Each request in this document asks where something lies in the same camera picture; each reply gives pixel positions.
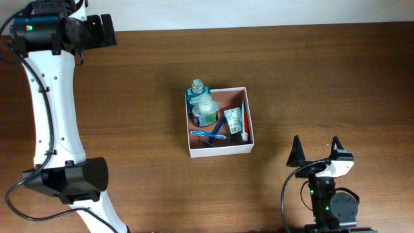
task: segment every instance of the wooden table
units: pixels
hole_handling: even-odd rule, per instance
[[[283,229],[280,193],[293,171],[294,135],[308,160],[332,137],[355,166],[336,180],[361,197],[358,226],[414,228],[414,23],[314,25],[117,33],[118,45],[85,53],[74,98],[83,147],[109,166],[109,196],[132,232]],[[32,167],[35,136],[21,66],[0,66],[0,194]],[[184,90],[245,86],[256,145],[247,155],[191,159]],[[313,223],[293,179],[291,227]],[[310,203],[308,192],[305,201]],[[25,213],[67,206],[22,188]],[[34,223],[0,202],[0,232],[87,232],[77,214]]]

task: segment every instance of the toothbrush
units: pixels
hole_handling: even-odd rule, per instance
[[[214,138],[214,139],[239,141],[238,139],[235,139],[235,138],[232,138],[232,137],[227,137],[227,136],[224,136],[224,135],[215,135],[215,134],[205,133],[203,131],[197,131],[197,130],[190,131],[190,133],[192,135],[211,137],[211,138]]]

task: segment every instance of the mouthwash bottle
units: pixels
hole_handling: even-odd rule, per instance
[[[193,108],[194,125],[204,127],[216,123],[219,120],[217,114],[219,108],[219,104],[212,100],[211,95],[207,93],[200,95],[199,104]]]
[[[194,80],[193,87],[186,91],[187,114],[193,113],[193,107],[200,101],[200,95],[205,93],[211,94],[210,88],[203,86],[201,80]]]

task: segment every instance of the blue bottle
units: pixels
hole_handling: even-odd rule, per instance
[[[200,95],[211,94],[210,88],[205,87],[201,80],[194,80],[193,87],[186,91],[187,114],[193,113],[193,108],[200,102]]]

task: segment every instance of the white box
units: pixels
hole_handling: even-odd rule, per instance
[[[246,87],[235,87],[227,89],[213,89],[212,98],[220,106],[219,119],[224,117],[224,110],[241,107],[242,100],[245,100],[246,113],[248,119],[248,143],[243,145],[237,145],[237,142],[231,140],[219,140],[215,139],[213,145],[214,148],[207,148],[202,144],[202,140],[208,141],[208,137],[198,137],[190,133],[191,130],[205,131],[206,133],[211,133],[216,128],[217,123],[208,126],[199,128],[194,126],[192,116],[187,114],[187,101],[186,101],[186,116],[187,116],[187,138],[188,138],[188,149],[190,151],[191,158],[198,157],[209,157],[217,155],[233,155],[240,153],[250,153],[254,146],[254,134],[253,134],[253,125],[252,119],[250,117],[250,108],[248,105],[247,91]],[[228,124],[224,123],[218,134],[230,135],[230,129]]]

